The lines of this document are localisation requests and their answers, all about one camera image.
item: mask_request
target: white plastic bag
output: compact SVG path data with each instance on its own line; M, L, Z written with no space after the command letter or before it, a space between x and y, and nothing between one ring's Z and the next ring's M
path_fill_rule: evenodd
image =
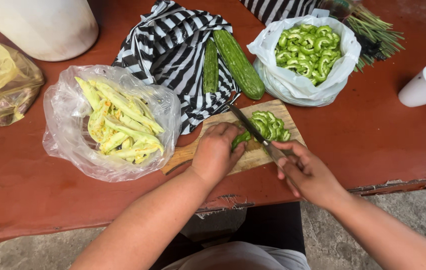
M93 79L116 84L128 94L141 96L165 132L157 135L164 145L164 154L152 153L140 164L132 164L121 158L100 154L96 143L88 133L91 106L75 80ZM84 174L108 182L135 180L162 168L174 153L180 133L180 101L169 89L145 85L124 68L106 65L70 66L60 73L58 82L44 94L46 132L43 147L50 156L71 161Z
M326 80L317 87L308 78L276 66L274 50L282 31L302 23L318 27L328 25L341 37L342 58L335 62ZM333 18L310 15L270 23L247 48L257 56L253 66L265 84L266 91L278 99L299 106L325 106L332 103L347 84L348 75L355 68L361 50L355 34L346 25Z

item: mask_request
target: whole bitter melon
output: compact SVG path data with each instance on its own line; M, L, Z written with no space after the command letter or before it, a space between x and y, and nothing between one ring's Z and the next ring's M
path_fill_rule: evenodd
M213 40L208 39L203 62L203 94L218 91L218 76L218 52Z
M215 30L213 37L223 61L241 91L253 100L261 99L265 85L235 38L227 30Z

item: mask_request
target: clear plastic bag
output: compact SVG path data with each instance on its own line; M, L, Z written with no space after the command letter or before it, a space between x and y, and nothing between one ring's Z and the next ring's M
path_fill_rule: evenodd
M32 61L0 44L0 126L23 118L43 83L41 70Z
M91 106L75 80L92 79L118 86L127 94L141 96L165 132L157 135L164 145L164 154L152 153L144 162L132 164L121 158L98 152L99 144L88 133ZM70 66L60 73L58 82L44 94L46 132L43 147L50 156L71 161L84 174L108 182L135 180L162 168L173 156L180 133L180 101L169 89L145 85L126 69L106 65Z
M329 25L341 37L342 58L335 62L327 79L317 87L308 78L276 66L274 50L281 32L302 23L318 27ZM253 67L265 84L266 91L282 101L299 106L325 106L332 103L347 84L361 50L355 34L346 25L333 18L316 18L311 15L270 23L247 48L257 56Z

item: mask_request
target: concrete floor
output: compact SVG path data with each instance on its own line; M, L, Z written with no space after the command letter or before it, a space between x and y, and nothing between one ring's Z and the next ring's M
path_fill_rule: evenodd
M426 190L368 197L372 203L426 236ZM312 269L375 270L380 267L362 250L331 215L302 203L303 233L308 263ZM245 217L243 210L193 216L182 232L192 240L236 230ZM64 270L102 228L81 229L43 236L25 236L0 243L0 270Z

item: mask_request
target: knife handle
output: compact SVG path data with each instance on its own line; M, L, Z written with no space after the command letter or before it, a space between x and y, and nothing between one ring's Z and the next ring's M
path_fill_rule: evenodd
M297 187L295 182L293 180L291 180L291 178L288 177L288 175L283 171L283 169L280 167L280 165L278 165L278 161L282 157L285 158L285 157L287 157L287 155L296 157L294 152L292 150L288 150L288 149L287 150L280 150L280 149L276 148L273 144L268 144L267 146L265 146L265 148L266 148L266 151L268 152L268 154L270 154L270 157L275 162L276 166L278 166L278 168L283 172L283 174L288 179L288 181L290 181L290 183L292 183L295 187Z

